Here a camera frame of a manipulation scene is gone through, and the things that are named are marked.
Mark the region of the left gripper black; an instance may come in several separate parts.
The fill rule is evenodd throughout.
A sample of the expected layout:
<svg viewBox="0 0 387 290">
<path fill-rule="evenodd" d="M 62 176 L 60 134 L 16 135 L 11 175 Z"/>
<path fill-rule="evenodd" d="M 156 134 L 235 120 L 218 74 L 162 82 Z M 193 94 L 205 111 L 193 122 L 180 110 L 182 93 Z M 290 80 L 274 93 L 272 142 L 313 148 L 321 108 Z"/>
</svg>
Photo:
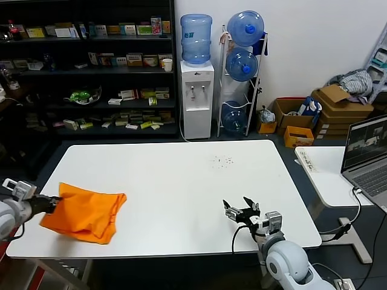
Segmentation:
<svg viewBox="0 0 387 290">
<path fill-rule="evenodd" d="M 30 199 L 32 214 L 48 213 L 52 214 L 58 203 L 62 200 L 58 196 L 36 195 Z"/>
</svg>

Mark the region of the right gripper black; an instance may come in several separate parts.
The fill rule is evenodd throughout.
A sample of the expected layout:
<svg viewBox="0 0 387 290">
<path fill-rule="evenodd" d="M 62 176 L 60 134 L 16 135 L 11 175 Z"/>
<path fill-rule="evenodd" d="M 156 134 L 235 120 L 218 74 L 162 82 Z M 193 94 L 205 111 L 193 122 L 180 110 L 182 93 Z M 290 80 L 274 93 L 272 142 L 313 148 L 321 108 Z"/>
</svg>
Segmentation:
<svg viewBox="0 0 387 290">
<path fill-rule="evenodd" d="M 258 203 L 255 203 L 253 200 L 246 196 L 244 196 L 243 199 L 252 210 L 239 210 L 235 207 L 232 207 L 226 200 L 223 199 L 225 215 L 229 219 L 235 221 L 237 224 L 242 223 L 250 227 L 254 225 L 252 218 L 259 218 L 261 215 L 261 211 Z"/>
</svg>

